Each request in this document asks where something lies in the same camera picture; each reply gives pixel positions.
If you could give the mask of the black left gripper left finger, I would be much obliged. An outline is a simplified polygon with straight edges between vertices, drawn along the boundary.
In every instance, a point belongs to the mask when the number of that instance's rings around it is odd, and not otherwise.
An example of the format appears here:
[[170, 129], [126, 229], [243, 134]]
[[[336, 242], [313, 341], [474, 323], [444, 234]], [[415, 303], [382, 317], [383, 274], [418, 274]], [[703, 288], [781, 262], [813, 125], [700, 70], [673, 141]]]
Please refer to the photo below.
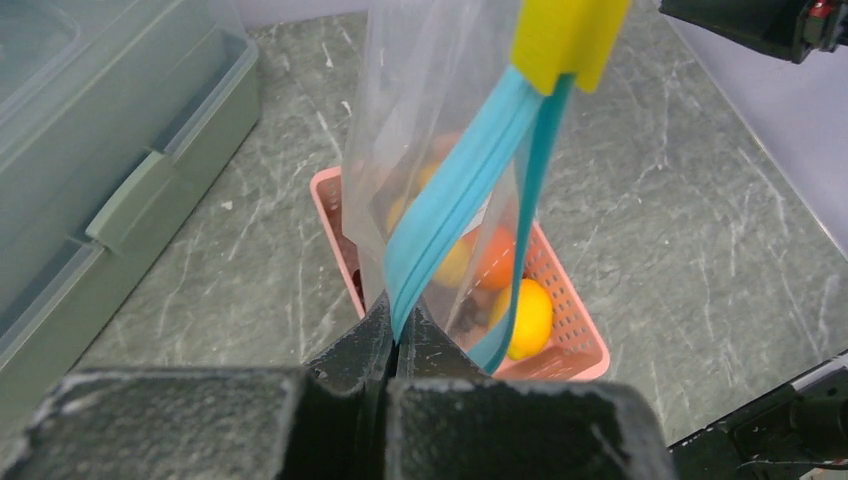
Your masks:
[[100, 368], [37, 408], [5, 479], [370, 479], [386, 298], [302, 366]]

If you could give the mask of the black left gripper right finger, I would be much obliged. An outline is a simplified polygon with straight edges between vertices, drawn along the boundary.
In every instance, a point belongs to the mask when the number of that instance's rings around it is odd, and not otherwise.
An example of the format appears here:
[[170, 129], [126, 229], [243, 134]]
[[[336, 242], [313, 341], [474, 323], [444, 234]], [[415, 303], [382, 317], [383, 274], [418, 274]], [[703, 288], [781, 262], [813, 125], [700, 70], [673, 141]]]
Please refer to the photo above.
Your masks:
[[645, 398], [608, 381], [486, 376], [412, 310], [386, 388], [389, 479], [672, 479]]

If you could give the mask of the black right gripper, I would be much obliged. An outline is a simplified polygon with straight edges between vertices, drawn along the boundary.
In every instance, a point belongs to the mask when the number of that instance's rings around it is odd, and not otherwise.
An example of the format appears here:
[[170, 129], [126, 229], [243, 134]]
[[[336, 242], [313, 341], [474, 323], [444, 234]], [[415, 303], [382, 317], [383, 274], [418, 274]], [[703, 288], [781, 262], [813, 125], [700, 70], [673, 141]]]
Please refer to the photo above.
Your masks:
[[794, 64], [847, 43], [846, 0], [662, 0], [659, 11]]

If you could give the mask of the clear zip top bag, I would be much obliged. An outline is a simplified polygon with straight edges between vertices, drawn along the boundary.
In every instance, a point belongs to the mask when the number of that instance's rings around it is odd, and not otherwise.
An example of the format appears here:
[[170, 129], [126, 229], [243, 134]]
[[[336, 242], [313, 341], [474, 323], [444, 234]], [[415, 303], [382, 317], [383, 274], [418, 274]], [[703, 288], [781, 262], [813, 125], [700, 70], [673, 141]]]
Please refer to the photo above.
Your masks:
[[[495, 375], [513, 333], [537, 205], [575, 91], [592, 92], [628, 10], [625, 1], [374, 1], [342, 165], [342, 226], [364, 298], [385, 296], [400, 344], [423, 305]], [[388, 209], [419, 170], [440, 166], [388, 234]], [[469, 350], [448, 329], [472, 292], [482, 249], [457, 288], [432, 280], [449, 250], [481, 227], [515, 238], [507, 313]]]

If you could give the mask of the yellow mango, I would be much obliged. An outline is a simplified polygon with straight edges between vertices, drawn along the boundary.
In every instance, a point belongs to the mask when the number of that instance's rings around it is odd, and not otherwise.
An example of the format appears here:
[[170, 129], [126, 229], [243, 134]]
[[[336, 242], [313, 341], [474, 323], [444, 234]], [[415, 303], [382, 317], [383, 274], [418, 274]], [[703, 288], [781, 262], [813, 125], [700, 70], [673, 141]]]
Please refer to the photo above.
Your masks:
[[[431, 162], [422, 167], [413, 181], [411, 190], [402, 191], [400, 196], [393, 201], [385, 220], [385, 229], [388, 234], [395, 231], [401, 216], [426, 186], [439, 166], [439, 163]], [[444, 287], [457, 288], [466, 273], [471, 255], [472, 248], [463, 239], [459, 239], [433, 274], [432, 280]]]

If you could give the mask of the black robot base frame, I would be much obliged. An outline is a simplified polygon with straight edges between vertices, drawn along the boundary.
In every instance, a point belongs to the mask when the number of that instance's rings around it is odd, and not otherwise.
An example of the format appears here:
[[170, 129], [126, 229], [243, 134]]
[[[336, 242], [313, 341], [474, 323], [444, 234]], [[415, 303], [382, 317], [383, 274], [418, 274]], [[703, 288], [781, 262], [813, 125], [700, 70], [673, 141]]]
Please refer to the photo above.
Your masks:
[[847, 476], [847, 353], [669, 447], [681, 479]]

